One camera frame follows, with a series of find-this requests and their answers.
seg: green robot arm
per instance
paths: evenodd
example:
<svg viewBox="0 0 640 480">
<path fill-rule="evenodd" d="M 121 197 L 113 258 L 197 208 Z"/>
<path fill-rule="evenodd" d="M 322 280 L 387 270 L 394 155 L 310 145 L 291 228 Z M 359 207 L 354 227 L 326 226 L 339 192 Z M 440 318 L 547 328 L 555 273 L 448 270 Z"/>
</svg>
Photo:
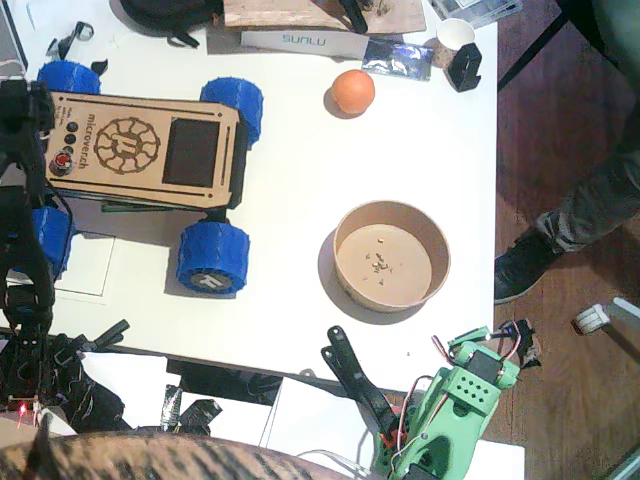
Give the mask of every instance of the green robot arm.
<svg viewBox="0 0 640 480">
<path fill-rule="evenodd" d="M 376 473 L 394 480 L 465 477 L 501 392 L 515 384 L 520 371 L 476 343 L 488 338 L 484 327 L 449 342 L 452 368 L 441 368 L 422 401 L 407 409 L 400 452 L 377 440 Z"/>
</svg>

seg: black shoe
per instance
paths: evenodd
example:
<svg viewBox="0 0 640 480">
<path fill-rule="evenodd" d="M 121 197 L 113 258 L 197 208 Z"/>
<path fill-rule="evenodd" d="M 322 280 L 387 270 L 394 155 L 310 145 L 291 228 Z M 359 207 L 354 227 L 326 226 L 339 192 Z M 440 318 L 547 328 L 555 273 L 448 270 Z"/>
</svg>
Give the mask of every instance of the black shoe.
<svg viewBox="0 0 640 480">
<path fill-rule="evenodd" d="M 496 258 L 493 273 L 495 305 L 511 302 L 527 293 L 562 253 L 554 253 L 538 231 L 524 233 L 513 248 Z"/>
</svg>

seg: orange ball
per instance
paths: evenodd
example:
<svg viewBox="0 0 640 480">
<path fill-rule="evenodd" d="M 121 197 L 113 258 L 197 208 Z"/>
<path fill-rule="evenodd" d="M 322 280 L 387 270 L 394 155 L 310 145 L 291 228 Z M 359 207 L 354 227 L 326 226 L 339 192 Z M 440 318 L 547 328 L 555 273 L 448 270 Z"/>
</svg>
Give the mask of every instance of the orange ball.
<svg viewBox="0 0 640 480">
<path fill-rule="evenodd" d="M 331 85 L 331 96 L 344 113 L 357 115 L 369 108 L 376 96 L 376 89 L 368 73 L 349 70 L 335 79 Z"/>
</svg>

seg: red button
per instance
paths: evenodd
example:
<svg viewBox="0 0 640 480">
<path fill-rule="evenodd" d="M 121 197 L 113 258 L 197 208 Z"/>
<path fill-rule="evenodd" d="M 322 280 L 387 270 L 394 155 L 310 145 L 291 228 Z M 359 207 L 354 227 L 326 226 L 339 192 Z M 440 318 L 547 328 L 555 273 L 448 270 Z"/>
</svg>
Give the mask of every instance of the red button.
<svg viewBox="0 0 640 480">
<path fill-rule="evenodd" d="M 71 168 L 71 155 L 65 152 L 58 153 L 53 159 L 53 163 L 61 170 Z"/>
</svg>

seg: wooden floor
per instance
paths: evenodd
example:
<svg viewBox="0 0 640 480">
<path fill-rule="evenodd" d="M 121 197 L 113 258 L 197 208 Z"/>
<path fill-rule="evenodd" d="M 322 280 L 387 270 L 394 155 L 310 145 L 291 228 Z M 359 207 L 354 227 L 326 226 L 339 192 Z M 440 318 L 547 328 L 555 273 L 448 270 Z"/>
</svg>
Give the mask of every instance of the wooden floor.
<svg viewBox="0 0 640 480">
<path fill-rule="evenodd" d="M 524 3 L 499 25 L 500 75 L 559 13 L 553 0 Z M 572 26 L 502 91 L 497 254 L 605 157 L 633 102 L 624 78 Z M 636 218 L 562 258 L 522 299 L 496 307 L 496 324 L 530 318 L 544 350 L 543 367 L 522 373 L 485 435 L 526 447 L 527 479 L 600 478 L 637 446 L 640 365 L 604 332 L 581 337 L 570 321 L 615 295 L 638 302 L 639 292 Z M 640 348 L 640 335 L 620 330 Z"/>
</svg>

